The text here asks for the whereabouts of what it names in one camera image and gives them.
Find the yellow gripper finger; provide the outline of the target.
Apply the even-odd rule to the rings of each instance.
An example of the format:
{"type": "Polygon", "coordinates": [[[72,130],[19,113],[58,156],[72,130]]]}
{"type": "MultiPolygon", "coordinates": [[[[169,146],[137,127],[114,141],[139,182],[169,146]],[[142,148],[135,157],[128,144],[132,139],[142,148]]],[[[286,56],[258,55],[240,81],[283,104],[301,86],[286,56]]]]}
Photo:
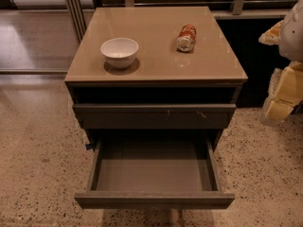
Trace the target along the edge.
{"type": "Polygon", "coordinates": [[[279,45],[281,26],[282,21],[277,22],[271,28],[262,33],[261,36],[258,38],[258,41],[261,44],[279,45]]]}
{"type": "Polygon", "coordinates": [[[276,68],[262,107],[261,123],[267,126],[282,123],[302,100],[303,63],[291,61],[284,69],[276,68]]]}

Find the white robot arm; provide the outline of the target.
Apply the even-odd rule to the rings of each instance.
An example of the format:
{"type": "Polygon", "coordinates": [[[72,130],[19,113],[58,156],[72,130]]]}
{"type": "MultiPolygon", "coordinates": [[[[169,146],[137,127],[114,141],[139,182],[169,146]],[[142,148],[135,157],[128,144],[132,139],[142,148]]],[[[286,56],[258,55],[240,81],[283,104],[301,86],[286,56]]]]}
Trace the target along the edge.
{"type": "Polygon", "coordinates": [[[261,123],[274,126],[303,101],[303,0],[298,0],[285,18],[264,32],[258,41],[276,44],[279,55],[290,61],[283,70],[274,70],[262,107],[261,123]]]}

